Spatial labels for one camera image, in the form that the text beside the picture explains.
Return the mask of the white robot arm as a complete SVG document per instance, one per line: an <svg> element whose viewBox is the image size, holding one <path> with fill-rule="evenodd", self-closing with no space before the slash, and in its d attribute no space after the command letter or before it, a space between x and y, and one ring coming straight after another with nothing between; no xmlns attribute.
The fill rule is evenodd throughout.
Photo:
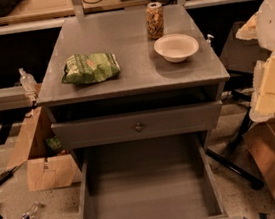
<svg viewBox="0 0 275 219"><path fill-rule="evenodd" d="M249 117L261 123L275 115L275 0L263 0L258 11L236 32L236 38L256 39L259 47L271 52L254 68L253 95Z"/></svg>

